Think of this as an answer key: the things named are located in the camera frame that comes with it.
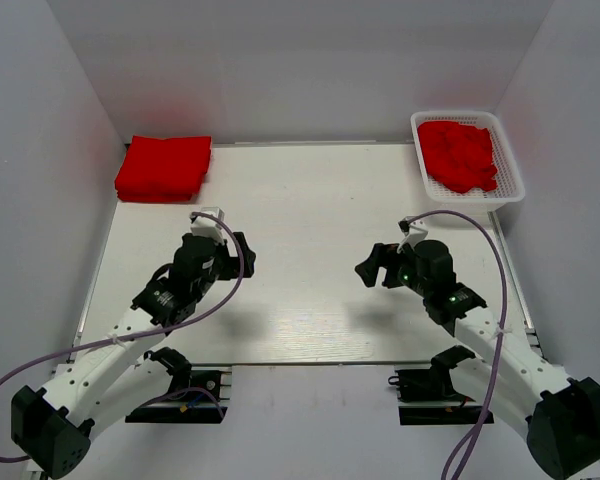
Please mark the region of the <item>red t shirt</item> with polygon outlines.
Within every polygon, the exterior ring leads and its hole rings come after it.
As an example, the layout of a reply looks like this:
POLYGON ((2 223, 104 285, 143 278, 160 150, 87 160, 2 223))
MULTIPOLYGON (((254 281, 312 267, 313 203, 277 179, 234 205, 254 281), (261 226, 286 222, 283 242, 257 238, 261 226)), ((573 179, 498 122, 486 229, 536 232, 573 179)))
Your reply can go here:
POLYGON ((497 188, 498 169, 486 128, 453 121, 428 121, 417 128, 427 173, 447 189, 466 194, 497 188))

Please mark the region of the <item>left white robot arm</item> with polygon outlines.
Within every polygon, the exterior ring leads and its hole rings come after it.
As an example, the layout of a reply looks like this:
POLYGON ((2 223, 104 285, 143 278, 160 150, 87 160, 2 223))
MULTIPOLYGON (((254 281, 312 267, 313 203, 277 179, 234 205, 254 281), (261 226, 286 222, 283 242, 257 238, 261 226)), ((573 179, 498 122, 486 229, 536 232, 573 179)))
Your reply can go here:
POLYGON ((111 424, 150 399, 185 396, 194 387, 191 365, 162 341, 215 282, 251 277, 255 258, 241 232, 225 238, 216 227, 192 228, 105 338, 43 386, 14 394, 13 442, 49 478, 61 479, 111 424))

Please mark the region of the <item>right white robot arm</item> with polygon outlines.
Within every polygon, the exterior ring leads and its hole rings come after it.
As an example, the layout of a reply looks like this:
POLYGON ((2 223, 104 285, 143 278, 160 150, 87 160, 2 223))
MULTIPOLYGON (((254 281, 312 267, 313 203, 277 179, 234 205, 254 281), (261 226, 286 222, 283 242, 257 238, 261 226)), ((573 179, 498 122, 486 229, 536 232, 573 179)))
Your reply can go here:
POLYGON ((573 379, 499 327, 485 300, 457 281, 442 242, 377 243, 355 272, 373 287, 381 269, 384 287, 420 295, 428 316, 458 342, 431 361, 439 396, 482 400, 495 375, 490 412, 525 440, 549 477, 567 479, 600 460, 600 385, 573 379))

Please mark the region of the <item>folded red shirt stack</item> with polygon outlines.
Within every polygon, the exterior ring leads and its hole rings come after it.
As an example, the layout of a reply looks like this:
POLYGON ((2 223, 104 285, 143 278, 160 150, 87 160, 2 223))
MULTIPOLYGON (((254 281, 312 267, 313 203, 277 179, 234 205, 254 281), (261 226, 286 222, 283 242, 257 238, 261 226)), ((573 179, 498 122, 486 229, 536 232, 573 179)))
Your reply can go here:
POLYGON ((196 196, 212 156, 210 136, 134 136, 115 179, 118 199, 132 203, 182 203, 196 196))

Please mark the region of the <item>white plastic mesh basket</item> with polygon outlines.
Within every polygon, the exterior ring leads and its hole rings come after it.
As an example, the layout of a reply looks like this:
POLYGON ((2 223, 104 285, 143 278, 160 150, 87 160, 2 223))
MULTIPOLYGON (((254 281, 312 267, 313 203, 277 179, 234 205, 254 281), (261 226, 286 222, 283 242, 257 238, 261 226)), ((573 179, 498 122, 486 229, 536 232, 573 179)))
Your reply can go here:
POLYGON ((472 212, 493 212, 507 203, 519 202, 524 198, 526 191, 515 156, 505 131, 494 114, 472 110, 421 111, 412 114, 410 121, 424 189, 432 201, 445 205, 461 205, 472 212), (493 145, 492 159, 498 169, 495 175, 495 190, 484 192, 481 189, 472 189, 464 194, 455 193, 427 172, 417 129, 431 121, 452 121, 488 131, 493 145))

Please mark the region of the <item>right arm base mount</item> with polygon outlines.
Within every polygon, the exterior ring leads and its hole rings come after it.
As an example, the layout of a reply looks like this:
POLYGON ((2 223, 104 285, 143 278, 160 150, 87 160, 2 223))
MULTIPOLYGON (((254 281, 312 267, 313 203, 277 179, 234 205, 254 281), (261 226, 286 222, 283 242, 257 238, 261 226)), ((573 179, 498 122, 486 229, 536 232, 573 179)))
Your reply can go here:
POLYGON ((476 355, 453 346, 434 356, 427 368, 402 368, 387 380, 395 389, 401 426, 474 425, 481 406, 452 386, 450 371, 476 355))

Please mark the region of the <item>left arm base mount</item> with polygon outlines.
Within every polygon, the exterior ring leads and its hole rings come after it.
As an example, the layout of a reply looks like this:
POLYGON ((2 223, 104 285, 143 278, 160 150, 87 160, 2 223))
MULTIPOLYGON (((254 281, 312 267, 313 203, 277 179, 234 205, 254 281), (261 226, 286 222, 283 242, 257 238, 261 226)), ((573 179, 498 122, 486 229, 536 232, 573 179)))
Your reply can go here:
POLYGON ((143 360, 166 370, 167 386, 125 417, 127 424, 219 425, 228 411, 230 367, 197 367, 177 350, 148 351, 143 360))

